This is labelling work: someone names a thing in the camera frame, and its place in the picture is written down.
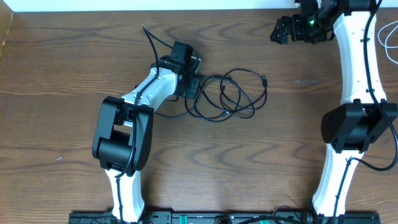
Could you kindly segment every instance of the white wall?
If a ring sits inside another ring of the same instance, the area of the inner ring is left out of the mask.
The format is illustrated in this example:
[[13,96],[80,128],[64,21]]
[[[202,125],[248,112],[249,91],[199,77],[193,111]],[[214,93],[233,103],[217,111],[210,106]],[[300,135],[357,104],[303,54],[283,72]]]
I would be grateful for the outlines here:
[[[4,2],[14,12],[295,8],[293,0],[4,0]],[[384,0],[382,7],[398,7],[398,0]]]

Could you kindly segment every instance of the brown wooden surface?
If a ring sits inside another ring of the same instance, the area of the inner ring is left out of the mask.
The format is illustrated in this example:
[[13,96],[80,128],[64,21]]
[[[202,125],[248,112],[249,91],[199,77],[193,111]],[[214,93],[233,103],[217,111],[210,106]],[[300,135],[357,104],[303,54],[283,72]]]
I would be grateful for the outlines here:
[[[337,41],[270,42],[276,19],[295,12],[16,14],[0,61],[0,223],[66,223],[72,211],[113,206],[91,144],[102,100],[130,92],[154,62],[141,24],[169,43],[192,44],[204,74],[243,67],[269,82],[268,102],[251,119],[212,124],[156,116],[142,175],[146,203],[206,211],[307,207],[325,160],[320,121],[340,103],[341,65]],[[377,30],[396,20],[398,10],[381,10]],[[396,37],[391,44],[398,44]],[[398,66],[376,45],[384,90],[397,102]],[[396,52],[391,55],[398,58]],[[248,93],[260,93],[254,76],[234,78]],[[216,91],[215,85],[209,94],[217,98]],[[166,103],[161,111],[178,113],[183,106]],[[364,158],[390,163],[390,135],[386,131]],[[358,166],[346,208],[377,210],[383,223],[397,223],[397,175],[398,168],[376,173]]]

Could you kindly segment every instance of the wooden table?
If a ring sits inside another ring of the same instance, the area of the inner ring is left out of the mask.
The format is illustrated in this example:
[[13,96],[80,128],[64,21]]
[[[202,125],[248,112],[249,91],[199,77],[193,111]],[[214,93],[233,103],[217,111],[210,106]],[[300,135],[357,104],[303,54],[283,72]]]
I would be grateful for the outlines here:
[[[267,104],[251,119],[213,124],[156,116],[142,172],[146,203],[194,211],[307,208],[325,161],[320,122],[340,104],[341,65],[336,40],[270,42],[276,19],[296,12],[17,13],[0,60],[0,223],[66,223],[70,212],[113,206],[91,145],[102,100],[130,92],[154,62],[141,24],[168,43],[193,45],[203,74],[242,67],[269,82]],[[376,29],[396,20],[397,9],[382,9]],[[384,91],[397,102],[398,66],[376,45]],[[170,53],[156,47],[159,55]],[[260,94],[255,76],[233,77],[249,94]],[[217,92],[216,85],[209,89],[214,98]],[[160,110],[184,108],[165,103]],[[393,155],[386,131],[364,159],[384,166]],[[347,210],[377,210],[383,223],[396,223],[397,175],[398,168],[378,173],[359,165]]]

